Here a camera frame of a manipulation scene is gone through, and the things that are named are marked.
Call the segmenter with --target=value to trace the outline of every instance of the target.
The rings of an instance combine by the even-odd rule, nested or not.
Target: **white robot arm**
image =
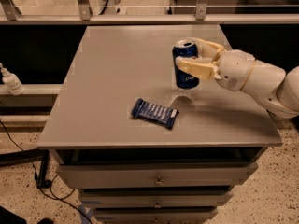
[[[242,91],[280,117],[299,115],[299,66],[286,76],[283,69],[244,51],[225,50],[222,45],[197,38],[194,41],[202,57],[177,57],[178,69],[201,80],[214,78],[227,90]]]

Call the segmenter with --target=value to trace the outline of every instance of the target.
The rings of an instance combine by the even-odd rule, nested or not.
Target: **can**
[[[177,56],[181,57],[198,57],[197,47],[192,39],[179,40],[172,49],[174,59],[175,75],[177,86],[182,89],[191,89],[199,84],[199,78],[191,76],[176,66]]]

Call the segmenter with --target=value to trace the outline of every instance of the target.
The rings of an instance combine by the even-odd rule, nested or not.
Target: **bottle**
[[[2,81],[7,86],[8,90],[13,95],[20,95],[24,93],[25,88],[21,84],[18,77],[15,74],[10,73],[6,68],[3,68],[2,65],[0,67],[1,67],[1,73],[3,75]]]

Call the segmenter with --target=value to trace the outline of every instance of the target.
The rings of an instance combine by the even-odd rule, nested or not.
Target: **can top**
[[[194,43],[194,40],[192,39],[182,39],[180,41],[178,41],[175,45],[176,48],[189,48],[191,46],[193,46],[195,43]]]

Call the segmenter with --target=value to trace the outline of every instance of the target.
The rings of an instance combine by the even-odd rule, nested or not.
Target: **floor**
[[[147,1],[156,1],[157,6],[164,3],[164,0],[140,0],[139,5],[142,6]],[[18,3],[23,5],[21,9],[24,14],[72,15],[77,14],[77,10],[72,7],[73,2],[73,0],[19,0]],[[69,7],[63,6],[63,10],[59,7],[59,3],[67,3]],[[137,13],[131,8],[128,7],[129,13]],[[163,14],[164,9],[157,7],[154,13]],[[42,117],[0,115],[0,119],[7,125],[11,138],[23,149],[36,148],[43,129],[40,123],[47,118],[47,115]],[[275,116],[272,116],[272,119],[283,139],[283,145],[270,147],[265,151],[258,160],[259,169],[244,185],[233,189],[233,198],[220,207],[219,213],[205,224],[299,223],[299,132],[291,120]],[[3,128],[0,128],[0,147],[0,153],[18,151]],[[35,162],[35,166],[38,170],[39,162]],[[55,177],[56,167],[57,163],[51,157],[48,179]],[[88,223],[74,208],[46,197],[36,188],[31,163],[0,168],[0,190],[0,206],[26,219],[28,224],[36,224],[44,217],[53,219],[55,224]],[[59,177],[56,178],[53,192],[57,196],[64,197],[70,191]],[[48,189],[45,189],[45,192],[51,195]],[[81,206],[77,191],[66,200],[85,212],[89,211]]]

